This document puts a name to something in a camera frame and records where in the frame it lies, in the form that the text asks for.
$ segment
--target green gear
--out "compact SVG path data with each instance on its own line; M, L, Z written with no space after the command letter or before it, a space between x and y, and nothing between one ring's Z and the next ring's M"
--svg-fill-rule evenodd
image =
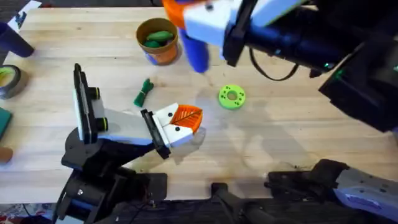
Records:
M218 92L218 101L223 108L235 110L244 104L246 94L238 85L225 85Z

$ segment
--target green toy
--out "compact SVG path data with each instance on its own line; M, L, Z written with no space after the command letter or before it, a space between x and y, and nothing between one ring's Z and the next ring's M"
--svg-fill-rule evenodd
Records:
M158 31L158 32L149 34L147 36L147 40L163 42L163 41L170 40L171 38L173 38L173 36L174 35L171 32L163 30L163 31Z
M225 109L238 109L244 104L245 100L244 90L237 85L225 85L218 92L218 101Z
M145 47L151 47L151 48L158 48L161 47L161 45L154 40L148 40L147 42L144 43Z
M10 122L12 114L5 109L0 108L0 138L6 132L7 126Z
M141 91L138 93L136 99L134 100L134 104L136 106L142 107L144 105L145 97L154 88L154 84L150 82L150 79L147 78L142 84Z

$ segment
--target black cable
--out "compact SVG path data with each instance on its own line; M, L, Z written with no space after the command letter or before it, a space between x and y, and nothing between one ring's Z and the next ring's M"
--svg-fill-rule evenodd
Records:
M33 216L27 211L25 204L22 204L22 207L24 207L26 214L32 218Z
M256 70L261 74L261 75L264 75L266 78L268 78L268 79L270 79L270 80L272 80L272 81L285 81L285 80L288 80L289 78L291 78L293 75L294 75L294 73L296 73L296 71L297 71L297 69L299 68L299 64L295 64L294 66L293 66L293 68L292 68L292 70L289 72L289 74L287 74L285 77L283 77L283 78L280 78L280 79L276 79L276 78L272 78L272 77L270 77L270 76L268 76L267 75L267 73L259 66L259 64L257 63L257 61L256 61L256 58L254 57L254 54L253 54L253 49L252 48L250 48L249 49L249 55L250 55L250 61L251 61L251 63L253 64L253 66L254 66L254 68L256 68Z
M149 1L150 1L150 4L151 4L152 6L154 6L154 7L162 7L162 6L156 5L156 4L154 3L154 0L149 0Z
M223 207L224 212L225 212L226 216L228 217L229 221L231 222L231 224L235 224L234 217L232 216L232 213L230 212L230 210L228 210L228 207L225 204L225 202L219 197L216 197L216 198L218 199L218 201L220 202L221 206Z
M70 181L70 180L72 179L72 177L74 177L74 176L75 176L75 170L73 170L72 173L70 174L70 176L69 176L69 178L68 178L68 180L67 180L67 183L65 184L65 186L63 186L63 189L62 189L62 191L61 191L61 194L60 194L60 196L59 196L59 198L58 198L58 200L57 200L57 203L55 204L55 208L54 208L54 211L53 211L53 214L52 214L52 224L55 224L55 222L56 222L57 219L58 219L58 214L57 214L58 207L59 207L59 205L60 205L60 203L61 203L61 201L62 201L62 199L63 199L63 196L64 196L65 193L66 193L67 185L68 185L69 181Z
M132 224L132 222L137 218L138 214L142 211L142 209L145 207L145 204L139 208L139 210L136 212L136 214L131 218L129 224Z
M29 216L31 222L32 222L33 224L36 224L36 221L34 220L34 216L32 216L32 215L27 211L25 204L22 204L22 207L24 208L26 214Z

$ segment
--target wooden tabletop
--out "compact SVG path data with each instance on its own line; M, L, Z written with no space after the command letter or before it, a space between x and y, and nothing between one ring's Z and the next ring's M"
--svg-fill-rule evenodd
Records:
M18 96L0 102L14 115L0 145L14 158L0 167L0 203L55 202L71 169L61 165L65 139L76 127L73 64L101 89L105 107L139 114L133 100L146 78L155 83L145 107L172 103L203 109L199 134L163 161L155 152L132 161L139 172L169 175L168 199L207 198L212 182L229 183L242 197L266 197L262 186L273 170L310 169L322 158L346 162L373 175L398 180L397 141L353 120L318 92L328 75L309 79L300 67L285 82L272 82L251 65L248 52L236 68L211 47L211 67L195 73L182 56L169 66L153 66L135 38L138 25L165 17L162 8L37 9L29 11L21 35L35 47L29 58L9 54L30 76ZM270 75L284 76L292 64L257 54ZM246 91L245 105L223 109L217 92L225 84Z

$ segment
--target green light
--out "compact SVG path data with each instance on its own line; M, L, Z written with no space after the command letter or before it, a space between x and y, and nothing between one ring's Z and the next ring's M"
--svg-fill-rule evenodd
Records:
M343 75L343 73L344 73L344 70L343 70L343 69L338 70L338 71L334 74L335 79L341 79L341 76Z

